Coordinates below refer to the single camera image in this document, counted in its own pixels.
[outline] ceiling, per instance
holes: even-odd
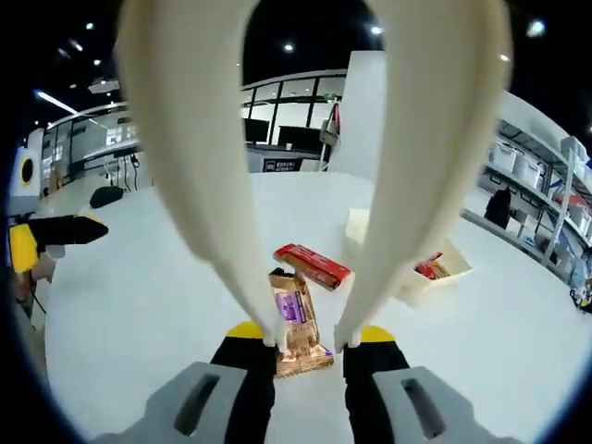
[[[100,79],[117,77],[112,52],[121,0],[85,4],[72,19],[71,35],[55,49],[53,63],[37,86],[76,110],[122,100],[119,90],[110,96],[88,90]],[[514,41],[511,91],[576,135],[592,152],[586,2],[508,0],[508,4]],[[546,22],[545,35],[526,37],[532,19]],[[93,24],[91,30],[86,29],[87,23]],[[381,48],[380,37],[370,32],[373,25],[376,20],[361,0],[262,0],[247,29],[243,80],[251,83],[295,72],[346,68],[351,51]],[[293,45],[292,53],[284,51],[286,43]],[[94,60],[101,64],[96,66]],[[67,115],[36,100],[24,133],[35,128],[35,121],[42,126]]]

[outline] white table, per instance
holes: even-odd
[[[339,260],[349,209],[369,207],[373,196],[371,183],[340,173],[252,178],[269,270],[278,265],[272,252],[289,242]],[[153,189],[94,214],[109,234],[68,248],[45,329],[52,391],[86,438],[142,418],[152,393],[190,363],[209,362],[247,318],[190,255]],[[427,294],[420,308],[391,298],[374,323],[397,337],[411,365],[430,368],[471,400],[482,426],[532,442],[585,370],[592,323],[558,279],[511,245],[461,219],[451,239],[474,270]],[[330,293],[310,284],[329,348],[348,287]],[[352,442],[340,356],[331,369],[276,387],[267,442],[299,442],[303,427],[317,430],[314,442]]]

